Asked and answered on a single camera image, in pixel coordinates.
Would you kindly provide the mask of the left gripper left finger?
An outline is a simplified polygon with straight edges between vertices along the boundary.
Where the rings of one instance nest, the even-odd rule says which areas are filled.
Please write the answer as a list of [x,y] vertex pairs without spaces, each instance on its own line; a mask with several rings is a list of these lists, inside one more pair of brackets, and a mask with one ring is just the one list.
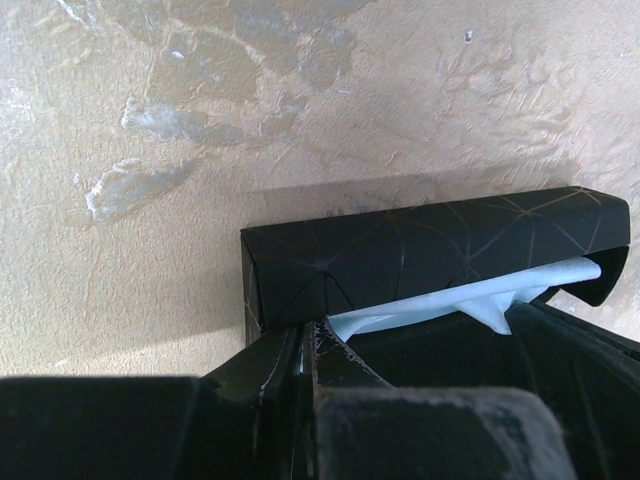
[[268,332],[202,377],[1,383],[5,479],[288,479],[300,332]]

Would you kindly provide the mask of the blue cleaning cloth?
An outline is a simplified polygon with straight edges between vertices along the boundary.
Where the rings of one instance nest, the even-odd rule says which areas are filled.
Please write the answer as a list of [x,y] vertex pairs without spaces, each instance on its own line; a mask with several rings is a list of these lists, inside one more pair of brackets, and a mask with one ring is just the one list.
[[515,303],[530,303],[551,287],[598,279],[601,267],[575,257],[489,280],[452,287],[328,317],[344,342],[352,336],[400,328],[462,312],[494,333],[509,335],[505,312]]

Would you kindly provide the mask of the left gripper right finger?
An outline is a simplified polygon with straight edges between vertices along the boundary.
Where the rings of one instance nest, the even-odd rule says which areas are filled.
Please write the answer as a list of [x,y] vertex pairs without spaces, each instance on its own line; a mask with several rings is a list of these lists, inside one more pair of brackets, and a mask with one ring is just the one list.
[[502,387],[394,387],[327,321],[308,329],[316,479],[570,479],[560,425]]

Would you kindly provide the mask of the black glasses case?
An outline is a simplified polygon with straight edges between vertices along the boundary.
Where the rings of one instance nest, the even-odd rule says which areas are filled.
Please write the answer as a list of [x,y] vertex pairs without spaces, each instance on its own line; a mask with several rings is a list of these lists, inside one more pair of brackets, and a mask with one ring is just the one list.
[[253,227],[241,234],[247,347],[298,329],[292,475],[313,476],[309,327],[350,312],[586,257],[596,280],[505,312],[509,335],[462,312],[344,342],[394,387],[502,387],[537,396],[561,428],[570,479],[639,475],[639,345],[549,305],[601,305],[630,244],[628,204],[562,187]]

